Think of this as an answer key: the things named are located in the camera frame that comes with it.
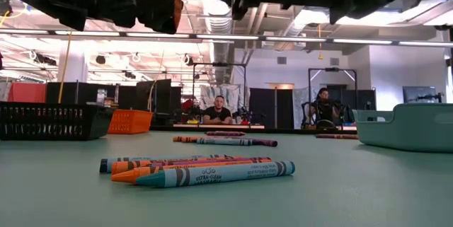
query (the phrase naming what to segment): orange basket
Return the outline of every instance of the orange basket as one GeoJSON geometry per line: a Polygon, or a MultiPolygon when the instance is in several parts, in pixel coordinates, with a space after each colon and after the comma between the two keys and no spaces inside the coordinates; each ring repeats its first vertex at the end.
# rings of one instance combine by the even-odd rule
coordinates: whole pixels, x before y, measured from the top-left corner
{"type": "Polygon", "coordinates": [[[115,110],[108,127],[109,134],[138,134],[148,132],[152,112],[141,110],[115,110]]]}

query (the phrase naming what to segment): desk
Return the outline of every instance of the desk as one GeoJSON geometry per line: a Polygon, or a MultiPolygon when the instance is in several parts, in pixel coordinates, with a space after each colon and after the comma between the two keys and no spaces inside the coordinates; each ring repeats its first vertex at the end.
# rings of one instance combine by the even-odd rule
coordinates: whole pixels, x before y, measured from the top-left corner
{"type": "Polygon", "coordinates": [[[215,129],[264,129],[264,125],[242,125],[242,124],[174,124],[173,127],[180,128],[215,128],[215,129]]]}
{"type": "Polygon", "coordinates": [[[175,135],[0,141],[0,226],[451,226],[453,154],[410,153],[296,134],[265,146],[173,143],[175,135]],[[151,189],[99,175],[114,156],[226,153],[293,160],[293,176],[151,189]]]}

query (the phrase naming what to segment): crayon label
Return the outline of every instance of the crayon label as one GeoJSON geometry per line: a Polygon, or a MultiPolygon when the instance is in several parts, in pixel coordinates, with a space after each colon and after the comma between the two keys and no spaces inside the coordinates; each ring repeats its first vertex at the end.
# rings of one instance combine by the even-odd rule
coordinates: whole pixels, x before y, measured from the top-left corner
{"type": "Polygon", "coordinates": [[[293,172],[294,164],[290,161],[168,169],[165,170],[165,187],[276,177],[291,175],[293,172]]]}

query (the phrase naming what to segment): crayon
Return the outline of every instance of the crayon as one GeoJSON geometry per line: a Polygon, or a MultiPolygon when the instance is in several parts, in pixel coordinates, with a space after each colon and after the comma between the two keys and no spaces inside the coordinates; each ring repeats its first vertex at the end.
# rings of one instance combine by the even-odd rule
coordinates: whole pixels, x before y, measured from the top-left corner
{"type": "Polygon", "coordinates": [[[163,165],[187,165],[192,163],[221,163],[221,162],[234,162],[234,161],[254,161],[254,160],[271,160],[269,157],[252,157],[252,158],[238,158],[238,159],[211,159],[211,160],[201,160],[201,161],[181,161],[181,162],[169,162],[163,165]]]}
{"type": "Polygon", "coordinates": [[[167,165],[167,166],[148,166],[139,167],[133,170],[128,170],[123,173],[112,175],[112,181],[115,182],[129,182],[135,184],[137,177],[151,175],[159,172],[160,170],[176,169],[176,168],[200,168],[209,166],[224,166],[224,165],[239,165],[239,164],[250,164],[250,163],[269,163],[270,159],[255,159],[248,161],[231,161],[231,162],[219,162],[219,163],[193,163],[188,165],[167,165]]]}
{"type": "Polygon", "coordinates": [[[138,156],[138,157],[118,157],[118,158],[104,158],[101,159],[101,166],[99,167],[100,173],[111,173],[112,172],[112,163],[117,161],[140,161],[140,160],[166,160],[166,159],[185,159],[185,158],[216,158],[216,157],[227,157],[225,155],[208,155],[208,156],[174,156],[174,157],[148,157],[148,156],[138,156]]]}
{"type": "Polygon", "coordinates": [[[358,135],[351,134],[317,134],[318,139],[359,139],[358,135]]]}
{"type": "Polygon", "coordinates": [[[210,137],[210,136],[175,136],[173,142],[219,144],[236,146],[277,146],[278,143],[269,139],[249,139],[243,137],[210,137]]]}
{"type": "Polygon", "coordinates": [[[226,156],[226,157],[217,157],[217,158],[188,158],[188,159],[171,159],[171,160],[140,160],[140,161],[127,161],[127,162],[113,162],[112,163],[112,175],[118,174],[131,170],[133,168],[147,166],[152,163],[158,163],[159,165],[174,165],[173,163],[178,162],[193,162],[193,161],[213,161],[213,160],[225,160],[225,159],[240,159],[242,156],[226,156]]]}
{"type": "Polygon", "coordinates": [[[214,145],[233,145],[233,146],[272,146],[276,147],[276,141],[264,139],[242,139],[242,138],[199,138],[197,144],[214,144],[214,145]]]}
{"type": "Polygon", "coordinates": [[[291,175],[295,169],[296,167],[291,161],[177,168],[138,177],[135,184],[150,187],[182,187],[291,175]]]}
{"type": "Polygon", "coordinates": [[[245,132],[228,132],[228,131],[215,131],[205,132],[207,136],[244,136],[245,132]]]}

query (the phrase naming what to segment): white wall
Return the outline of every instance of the white wall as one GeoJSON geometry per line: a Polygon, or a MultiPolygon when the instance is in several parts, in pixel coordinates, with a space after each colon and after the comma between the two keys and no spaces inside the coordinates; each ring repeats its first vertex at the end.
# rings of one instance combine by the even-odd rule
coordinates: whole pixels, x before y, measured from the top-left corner
{"type": "Polygon", "coordinates": [[[348,57],[348,64],[351,69],[357,72],[357,89],[371,90],[371,66],[369,62],[369,47],[362,47],[348,57]]]}
{"type": "MultiPolygon", "coordinates": [[[[240,63],[243,49],[235,49],[235,62],[240,63]]],[[[308,87],[308,68],[330,67],[330,58],[340,59],[339,68],[348,68],[348,57],[341,51],[323,51],[323,59],[319,59],[319,51],[307,54],[305,51],[255,50],[247,66],[247,86],[250,88],[269,88],[268,83],[293,83],[295,88],[308,87]],[[277,57],[286,57],[287,64],[277,64],[277,57]]],[[[233,83],[242,84],[243,77],[234,70],[233,83]]],[[[313,81],[312,86],[319,84],[348,84],[352,80],[343,72],[322,71],[313,81]]]]}
{"type": "Polygon", "coordinates": [[[351,69],[357,70],[358,88],[376,88],[378,110],[393,110],[403,103],[403,86],[434,86],[438,93],[446,93],[443,48],[369,46],[348,58],[351,69]]]}

